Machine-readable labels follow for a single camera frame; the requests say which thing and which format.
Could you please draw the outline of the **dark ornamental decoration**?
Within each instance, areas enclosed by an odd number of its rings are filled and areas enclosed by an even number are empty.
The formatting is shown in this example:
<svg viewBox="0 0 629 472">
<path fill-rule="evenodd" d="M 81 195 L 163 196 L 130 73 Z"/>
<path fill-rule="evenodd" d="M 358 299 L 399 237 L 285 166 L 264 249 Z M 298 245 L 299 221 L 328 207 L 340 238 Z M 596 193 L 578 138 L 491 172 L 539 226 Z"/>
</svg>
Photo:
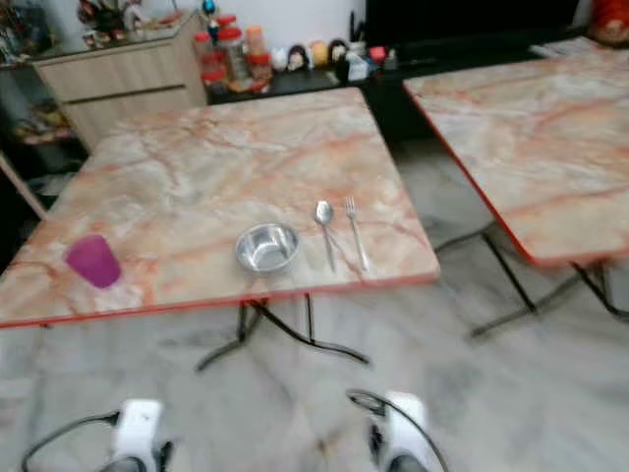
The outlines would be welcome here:
<svg viewBox="0 0 629 472">
<path fill-rule="evenodd" d="M 82 37 L 88 48 L 123 40 L 151 23 L 143 0 L 78 0 L 76 14 L 86 29 Z"/>
</svg>

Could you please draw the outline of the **black television stand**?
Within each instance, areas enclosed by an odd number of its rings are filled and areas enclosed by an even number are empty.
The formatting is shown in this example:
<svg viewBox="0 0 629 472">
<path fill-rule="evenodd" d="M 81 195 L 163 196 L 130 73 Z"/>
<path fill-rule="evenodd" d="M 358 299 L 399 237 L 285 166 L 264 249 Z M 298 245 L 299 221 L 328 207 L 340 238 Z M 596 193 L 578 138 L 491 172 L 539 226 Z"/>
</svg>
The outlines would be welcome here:
<svg viewBox="0 0 629 472">
<path fill-rule="evenodd" d="M 206 90 L 207 103 L 233 103 L 242 102 L 242 100 L 286 97 L 286 95 L 329 89 L 358 89 L 364 95 L 373 120 L 380 127 L 388 143 L 426 140 L 434 138 L 434 131 L 427 118 L 415 106 L 414 100 L 404 89 L 405 80 L 544 58 L 532 53 L 529 50 L 530 46 L 517 45 L 480 51 L 455 51 L 453 54 L 434 59 L 404 60 L 396 69 L 386 69 L 357 82 L 340 80 L 332 68 L 280 72 L 278 75 L 271 76 L 269 85 L 262 91 L 215 91 L 208 88 Z"/>
</svg>

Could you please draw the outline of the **red lid plastic jar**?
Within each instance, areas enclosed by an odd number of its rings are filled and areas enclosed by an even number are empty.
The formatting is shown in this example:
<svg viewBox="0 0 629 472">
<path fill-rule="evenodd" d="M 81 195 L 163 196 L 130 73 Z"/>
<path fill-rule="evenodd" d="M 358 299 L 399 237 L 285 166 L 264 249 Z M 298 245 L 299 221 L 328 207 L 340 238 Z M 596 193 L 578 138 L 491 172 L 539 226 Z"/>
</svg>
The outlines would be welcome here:
<svg viewBox="0 0 629 472">
<path fill-rule="evenodd" d="M 214 41 L 207 31 L 199 30 L 193 36 L 193 46 L 200 69 L 201 82 L 208 89 L 212 83 L 217 81 L 217 71 L 219 71 Z"/>
<path fill-rule="evenodd" d="M 255 82 L 255 89 L 265 89 L 269 85 L 271 66 L 270 51 L 261 26 L 247 27 L 246 58 L 249 64 L 249 75 Z"/>
<path fill-rule="evenodd" d="M 230 75 L 230 89 L 246 89 L 251 76 L 242 29 L 234 26 L 221 28 L 217 37 L 217 48 L 223 50 L 224 64 Z"/>
</svg>

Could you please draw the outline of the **small dark haired figurine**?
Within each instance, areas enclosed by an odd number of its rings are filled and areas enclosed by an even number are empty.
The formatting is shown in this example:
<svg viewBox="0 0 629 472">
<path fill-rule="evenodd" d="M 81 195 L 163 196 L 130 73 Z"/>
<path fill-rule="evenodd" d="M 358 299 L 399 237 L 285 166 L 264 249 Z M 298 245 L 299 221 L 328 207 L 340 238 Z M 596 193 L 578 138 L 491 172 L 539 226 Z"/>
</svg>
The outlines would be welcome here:
<svg viewBox="0 0 629 472">
<path fill-rule="evenodd" d="M 346 62 L 346 55 L 350 53 L 350 44 L 341 37 L 336 37 L 328 43 L 328 63 L 331 66 Z"/>
<path fill-rule="evenodd" d="M 286 72 L 306 71 L 312 66 L 309 49 L 305 45 L 291 46 L 286 55 Z"/>
</svg>

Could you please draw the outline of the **printed paper sheet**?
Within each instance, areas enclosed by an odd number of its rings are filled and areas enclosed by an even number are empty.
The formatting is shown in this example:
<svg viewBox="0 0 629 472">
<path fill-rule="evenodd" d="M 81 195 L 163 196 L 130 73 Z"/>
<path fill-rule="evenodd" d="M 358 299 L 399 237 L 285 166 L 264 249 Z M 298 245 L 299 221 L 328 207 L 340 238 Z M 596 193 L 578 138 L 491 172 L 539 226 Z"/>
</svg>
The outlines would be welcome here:
<svg viewBox="0 0 629 472">
<path fill-rule="evenodd" d="M 553 41 L 552 43 L 531 45 L 529 50 L 540 57 L 570 57 L 570 55 L 602 51 L 605 46 L 584 36 L 570 37 L 570 39 Z"/>
</svg>

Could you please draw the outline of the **small steel bowl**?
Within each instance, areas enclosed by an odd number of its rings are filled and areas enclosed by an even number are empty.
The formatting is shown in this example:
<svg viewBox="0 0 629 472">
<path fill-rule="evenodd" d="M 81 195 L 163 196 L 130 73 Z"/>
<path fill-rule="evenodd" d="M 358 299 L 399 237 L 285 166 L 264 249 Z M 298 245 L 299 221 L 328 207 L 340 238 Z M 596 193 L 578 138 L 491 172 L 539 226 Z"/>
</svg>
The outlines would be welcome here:
<svg viewBox="0 0 629 472">
<path fill-rule="evenodd" d="M 286 269 L 300 253 L 300 235 L 283 223 L 261 223 L 240 233 L 234 255 L 248 273 L 267 275 Z"/>
</svg>

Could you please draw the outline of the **marble pattern folding table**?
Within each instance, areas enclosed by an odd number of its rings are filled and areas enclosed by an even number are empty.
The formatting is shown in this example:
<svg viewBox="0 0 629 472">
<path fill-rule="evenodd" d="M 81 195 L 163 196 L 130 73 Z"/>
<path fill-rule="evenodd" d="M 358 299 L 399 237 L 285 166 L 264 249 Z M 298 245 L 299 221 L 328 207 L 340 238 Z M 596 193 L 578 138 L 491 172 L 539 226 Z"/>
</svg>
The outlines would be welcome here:
<svg viewBox="0 0 629 472">
<path fill-rule="evenodd" d="M 345 202 L 354 198 L 372 270 L 360 269 Z M 337 271 L 315 223 L 331 203 Z M 248 273 L 235 242 L 283 223 L 300 238 L 286 269 Z M 86 235 L 108 240 L 122 277 L 91 286 L 64 255 Z M 437 280 L 439 264 L 364 96 L 354 88 L 141 114 L 99 141 L 0 282 L 0 325 L 51 326 L 210 307 L 238 307 L 246 345 L 260 321 L 289 326 L 271 300 Z"/>
<path fill-rule="evenodd" d="M 571 268 L 629 324 L 629 49 L 408 78 L 527 265 Z"/>
</svg>

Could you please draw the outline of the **steel spoon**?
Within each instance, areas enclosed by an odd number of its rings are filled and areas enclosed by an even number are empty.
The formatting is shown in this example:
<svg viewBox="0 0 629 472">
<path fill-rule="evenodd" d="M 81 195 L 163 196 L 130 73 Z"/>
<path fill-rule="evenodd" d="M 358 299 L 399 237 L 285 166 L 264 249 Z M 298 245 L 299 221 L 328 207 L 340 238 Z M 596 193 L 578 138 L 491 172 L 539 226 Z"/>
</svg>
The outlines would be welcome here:
<svg viewBox="0 0 629 472">
<path fill-rule="evenodd" d="M 319 201 L 314 209 L 314 220 L 319 225 L 320 233 L 323 235 L 324 247 L 326 247 L 326 257 L 329 269 L 337 271 L 338 256 L 336 244 L 331 232 L 334 210 L 330 202 Z"/>
</svg>

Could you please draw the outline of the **steel fork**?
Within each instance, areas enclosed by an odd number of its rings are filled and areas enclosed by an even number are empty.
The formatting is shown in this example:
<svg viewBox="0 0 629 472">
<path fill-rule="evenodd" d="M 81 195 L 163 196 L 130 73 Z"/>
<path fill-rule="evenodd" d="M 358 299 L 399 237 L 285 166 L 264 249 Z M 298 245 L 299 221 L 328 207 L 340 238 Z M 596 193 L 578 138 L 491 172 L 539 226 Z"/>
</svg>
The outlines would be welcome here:
<svg viewBox="0 0 629 472">
<path fill-rule="evenodd" d="M 347 214 L 347 219 L 349 219 L 350 221 L 352 234 L 354 234 L 356 251 L 358 251 L 360 262 L 360 269 L 362 269 L 363 271 L 370 271 L 372 270 L 372 261 L 370 261 L 368 252 L 366 252 L 363 234 L 361 234 L 359 225 L 358 207 L 356 206 L 354 198 L 350 197 L 346 199 L 345 211 Z"/>
</svg>

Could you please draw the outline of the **black television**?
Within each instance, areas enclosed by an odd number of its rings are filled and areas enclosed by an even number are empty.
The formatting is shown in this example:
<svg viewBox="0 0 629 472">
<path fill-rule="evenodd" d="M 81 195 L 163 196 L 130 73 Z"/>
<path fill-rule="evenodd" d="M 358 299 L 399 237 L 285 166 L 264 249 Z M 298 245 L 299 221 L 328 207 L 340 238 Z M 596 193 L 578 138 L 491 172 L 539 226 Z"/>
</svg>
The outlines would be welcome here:
<svg viewBox="0 0 629 472">
<path fill-rule="evenodd" d="M 366 0 L 372 44 L 565 29 L 580 0 Z"/>
</svg>

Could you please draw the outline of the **purple plastic cup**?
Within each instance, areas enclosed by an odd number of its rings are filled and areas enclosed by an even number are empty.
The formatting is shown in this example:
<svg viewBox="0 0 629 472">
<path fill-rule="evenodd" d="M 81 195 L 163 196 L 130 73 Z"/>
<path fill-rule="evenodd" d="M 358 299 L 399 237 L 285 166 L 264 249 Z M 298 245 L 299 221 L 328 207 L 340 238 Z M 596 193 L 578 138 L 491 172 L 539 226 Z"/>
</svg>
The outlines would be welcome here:
<svg viewBox="0 0 629 472">
<path fill-rule="evenodd" d="M 106 289 L 122 277 L 120 261 L 103 235 L 90 234 L 77 240 L 64 255 L 66 264 L 91 286 Z"/>
</svg>

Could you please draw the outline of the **blue ball ornament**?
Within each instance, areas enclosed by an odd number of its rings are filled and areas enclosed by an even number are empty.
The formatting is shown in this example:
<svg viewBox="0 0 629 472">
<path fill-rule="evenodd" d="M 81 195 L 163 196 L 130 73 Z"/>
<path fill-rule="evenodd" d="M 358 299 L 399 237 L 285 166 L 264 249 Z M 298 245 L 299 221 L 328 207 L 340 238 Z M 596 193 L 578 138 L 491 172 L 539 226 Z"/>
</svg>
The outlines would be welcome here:
<svg viewBox="0 0 629 472">
<path fill-rule="evenodd" d="M 207 35 L 216 43 L 219 40 L 220 23 L 217 22 L 217 4 L 215 0 L 200 0 L 201 16 Z"/>
</svg>

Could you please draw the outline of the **small white bottle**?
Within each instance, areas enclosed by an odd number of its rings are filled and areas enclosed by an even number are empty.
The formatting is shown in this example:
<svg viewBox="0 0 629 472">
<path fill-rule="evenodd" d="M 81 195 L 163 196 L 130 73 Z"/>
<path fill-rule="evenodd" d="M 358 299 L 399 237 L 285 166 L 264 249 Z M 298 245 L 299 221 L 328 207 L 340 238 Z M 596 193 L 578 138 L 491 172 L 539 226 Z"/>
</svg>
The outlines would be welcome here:
<svg viewBox="0 0 629 472">
<path fill-rule="evenodd" d="M 372 62 L 368 55 L 368 46 L 363 41 L 352 43 L 347 51 L 347 81 L 357 82 L 365 80 L 372 70 Z"/>
</svg>

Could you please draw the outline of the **light wooden cabinet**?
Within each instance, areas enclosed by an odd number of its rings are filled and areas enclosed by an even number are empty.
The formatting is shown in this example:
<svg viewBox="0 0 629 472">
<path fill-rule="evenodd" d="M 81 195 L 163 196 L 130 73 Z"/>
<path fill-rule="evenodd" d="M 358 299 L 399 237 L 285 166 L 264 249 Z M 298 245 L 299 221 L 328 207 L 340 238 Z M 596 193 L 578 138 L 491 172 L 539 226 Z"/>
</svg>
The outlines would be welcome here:
<svg viewBox="0 0 629 472">
<path fill-rule="evenodd" d="M 95 145 L 123 118 L 207 104 L 194 36 L 205 23 L 185 13 L 139 40 L 89 48 L 68 40 L 34 59 L 32 66 L 78 139 Z"/>
</svg>

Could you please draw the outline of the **large red figurine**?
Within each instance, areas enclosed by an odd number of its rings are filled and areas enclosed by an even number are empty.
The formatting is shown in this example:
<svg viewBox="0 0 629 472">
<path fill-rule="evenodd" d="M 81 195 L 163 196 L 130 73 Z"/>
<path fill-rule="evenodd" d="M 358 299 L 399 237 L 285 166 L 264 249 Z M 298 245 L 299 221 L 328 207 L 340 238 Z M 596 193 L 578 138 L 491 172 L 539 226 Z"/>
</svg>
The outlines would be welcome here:
<svg viewBox="0 0 629 472">
<path fill-rule="evenodd" d="M 592 0 L 586 35 L 603 45 L 629 46 L 629 0 Z"/>
</svg>

